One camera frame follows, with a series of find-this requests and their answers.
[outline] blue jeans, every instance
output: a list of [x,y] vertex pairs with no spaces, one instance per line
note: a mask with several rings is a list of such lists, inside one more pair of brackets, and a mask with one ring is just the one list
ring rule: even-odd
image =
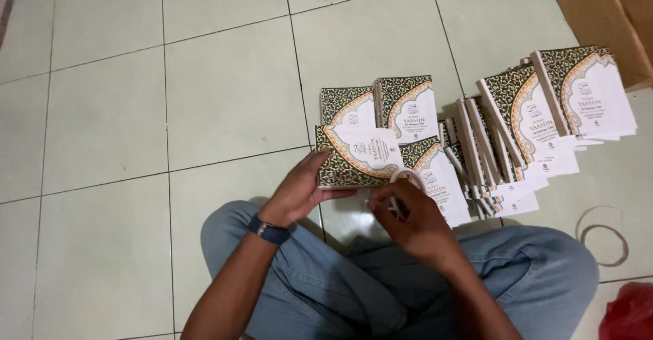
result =
[[[259,208],[231,202],[208,217],[201,240],[212,277]],[[526,340],[571,337],[598,285],[582,244],[534,226],[458,241]],[[359,237],[343,257],[297,226],[272,261],[246,333],[258,340],[455,339],[456,326],[447,282],[400,247]]]

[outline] floor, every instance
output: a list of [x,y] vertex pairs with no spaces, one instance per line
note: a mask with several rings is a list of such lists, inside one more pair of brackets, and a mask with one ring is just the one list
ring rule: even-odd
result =
[[[0,339],[173,340],[210,283],[199,244],[230,200],[265,200],[309,150],[322,86],[432,74],[438,111],[535,49],[577,45],[555,0],[16,0],[0,52]],[[574,339],[653,277],[653,91],[638,135],[578,153],[541,209],[475,224],[608,224]],[[382,237],[361,193],[323,203],[341,249]],[[599,261],[620,242],[593,232]]]

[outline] plastic bag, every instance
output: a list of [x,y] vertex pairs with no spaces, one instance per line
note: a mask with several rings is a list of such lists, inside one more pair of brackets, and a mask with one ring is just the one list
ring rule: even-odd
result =
[[600,340],[653,339],[653,284],[628,283],[619,289],[599,327]]

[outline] wristwatch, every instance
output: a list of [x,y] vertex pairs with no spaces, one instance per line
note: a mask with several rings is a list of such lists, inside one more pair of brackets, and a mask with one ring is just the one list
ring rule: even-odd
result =
[[250,232],[274,244],[282,244],[290,238],[290,231],[286,227],[278,227],[258,218],[258,213],[254,214],[249,223]]

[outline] cardboard box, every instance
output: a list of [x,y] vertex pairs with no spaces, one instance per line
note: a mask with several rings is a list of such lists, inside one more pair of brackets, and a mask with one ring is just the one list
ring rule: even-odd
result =
[[557,0],[581,45],[608,47],[628,91],[653,86],[653,0]]

